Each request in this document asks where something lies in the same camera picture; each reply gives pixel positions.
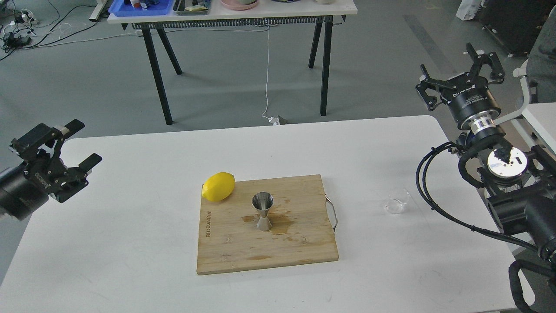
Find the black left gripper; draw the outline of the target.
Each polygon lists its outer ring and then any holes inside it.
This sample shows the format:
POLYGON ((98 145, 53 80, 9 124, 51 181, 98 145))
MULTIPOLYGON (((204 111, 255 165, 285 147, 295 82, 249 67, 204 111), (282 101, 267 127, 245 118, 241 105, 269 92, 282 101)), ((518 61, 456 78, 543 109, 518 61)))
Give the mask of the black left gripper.
POLYGON ((72 120, 63 127, 40 123, 19 139, 12 139, 10 150, 24 163, 1 173, 1 216, 18 220, 27 218, 49 198, 64 203, 83 190, 94 166, 103 158, 91 154, 77 167, 68 168, 61 160, 65 140, 82 130, 85 124, 72 120))

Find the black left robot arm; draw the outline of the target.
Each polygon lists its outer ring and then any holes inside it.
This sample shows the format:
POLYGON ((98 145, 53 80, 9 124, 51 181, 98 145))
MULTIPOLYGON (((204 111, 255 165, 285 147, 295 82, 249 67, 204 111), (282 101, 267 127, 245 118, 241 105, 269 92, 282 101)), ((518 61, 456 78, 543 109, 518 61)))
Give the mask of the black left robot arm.
POLYGON ((49 198, 64 203, 88 186, 87 178, 102 157, 91 154, 72 168, 65 166, 61 159, 65 141, 84 127, 78 119, 63 127, 40 123, 19 139, 12 139, 10 150, 22 163, 1 172, 1 217, 23 220, 49 198))

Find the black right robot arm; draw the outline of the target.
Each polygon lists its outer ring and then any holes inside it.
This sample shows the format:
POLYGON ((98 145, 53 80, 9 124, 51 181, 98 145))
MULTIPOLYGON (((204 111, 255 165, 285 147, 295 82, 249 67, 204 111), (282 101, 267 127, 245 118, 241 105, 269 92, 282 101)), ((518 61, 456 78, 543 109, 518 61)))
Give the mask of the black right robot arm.
POLYGON ((521 312, 530 313, 521 270, 546 277, 548 287, 555 292, 555 160, 539 145, 522 151, 506 139, 506 133, 495 122, 501 109, 489 90, 489 85, 504 81, 503 66, 495 52, 478 53, 470 43, 466 50, 473 62, 470 69, 447 80, 430 77, 425 65, 420 65, 422 76, 415 87, 419 97, 429 111, 447 105, 461 134, 455 142, 432 148, 421 159, 415 182, 431 210, 473 232, 537 253, 543 266, 516 260, 508 269, 513 301, 521 312), (467 224, 433 200, 427 188, 427 172, 443 151, 459 156, 457 168, 463 180, 485 190, 497 231, 467 224))

